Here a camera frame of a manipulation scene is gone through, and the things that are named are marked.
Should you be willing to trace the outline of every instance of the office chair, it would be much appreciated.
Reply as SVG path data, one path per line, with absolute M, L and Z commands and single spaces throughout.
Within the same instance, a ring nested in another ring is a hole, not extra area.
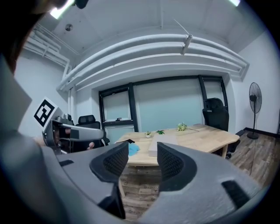
M 229 114 L 223 105 L 223 102 L 218 98 L 210 98 L 206 101 L 206 108 L 202 110 L 205 124 L 214 128 L 218 128 L 223 131 L 228 131 Z M 244 131 L 240 131 L 237 135 L 241 136 Z M 236 147 L 239 145 L 240 140 L 228 145 L 228 152 L 235 152 Z M 227 153 L 227 159 L 231 158 L 231 154 Z
M 101 129 L 100 122 L 96 121 L 95 117 L 93 115 L 86 115 L 86 116 L 79 117 L 78 124 L 76 124 L 76 126 Z M 108 143 L 110 142 L 110 140 L 106 137 L 105 131 L 104 131 L 103 140 L 104 140 L 105 145 L 108 145 Z M 87 142 L 74 142 L 73 151 L 80 152 L 80 151 L 86 150 L 88 148 L 88 145 L 90 142 L 94 143 L 94 148 L 100 148 L 100 147 L 104 146 L 104 144 L 101 140 L 87 141 Z

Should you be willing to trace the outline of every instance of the frosted glass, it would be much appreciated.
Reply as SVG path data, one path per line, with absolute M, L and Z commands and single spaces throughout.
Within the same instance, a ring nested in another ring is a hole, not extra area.
M 121 117 L 130 119 L 128 92 L 121 92 L 103 98 L 105 121 L 115 121 Z
M 224 104 L 224 97 L 220 82 L 204 82 L 207 99 L 219 98 Z
M 134 132 L 134 127 L 132 125 L 110 126 L 105 127 L 105 131 L 106 137 L 110 139 L 110 144 L 114 144 L 125 133 Z
M 164 81 L 134 87 L 141 132 L 203 123 L 202 96 L 197 79 Z

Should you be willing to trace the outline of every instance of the white ceiling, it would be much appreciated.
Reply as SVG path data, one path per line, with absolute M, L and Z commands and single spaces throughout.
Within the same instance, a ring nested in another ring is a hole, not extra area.
M 47 14 L 40 24 L 82 54 L 113 36 L 147 29 L 180 28 L 202 33 L 239 52 L 264 30 L 247 10 L 228 0 L 89 0 L 56 20 Z M 73 30 L 66 31 L 66 24 Z

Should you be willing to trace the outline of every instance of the light wood tabletop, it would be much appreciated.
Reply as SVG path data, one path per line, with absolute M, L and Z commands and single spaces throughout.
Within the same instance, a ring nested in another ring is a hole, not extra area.
M 177 131 L 177 129 L 167 129 L 165 134 L 176 135 L 178 145 L 188 147 L 191 149 L 214 152 L 220 148 L 223 148 L 222 157 L 226 157 L 228 144 L 236 142 L 239 139 L 238 135 L 231 134 L 226 131 L 222 131 L 207 125 L 198 124 L 188 127 L 186 131 Z M 158 135 L 156 132 L 152 132 L 151 138 L 146 138 L 143 132 L 130 132 L 123 135 L 118 141 L 122 142 L 128 139 L 135 141 L 135 144 L 139 146 L 139 151 L 129 156 L 128 165 L 134 166 L 157 166 L 157 157 L 149 156 L 148 149 L 153 140 L 153 136 Z

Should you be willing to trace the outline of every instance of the white box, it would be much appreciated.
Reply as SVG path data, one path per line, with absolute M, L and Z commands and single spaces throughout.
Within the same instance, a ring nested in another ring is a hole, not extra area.
M 63 112 L 61 111 L 61 109 L 56 104 L 54 104 L 50 99 L 45 97 L 38 105 L 37 110 L 33 115 L 33 118 L 44 132 L 49 121 L 51 119 L 56 119 L 58 116 L 61 116 L 62 114 Z
M 155 134 L 153 137 L 153 141 L 151 142 L 150 147 L 149 147 L 149 156 L 155 156 L 155 157 L 158 156 L 158 142 L 178 145 L 176 135 Z

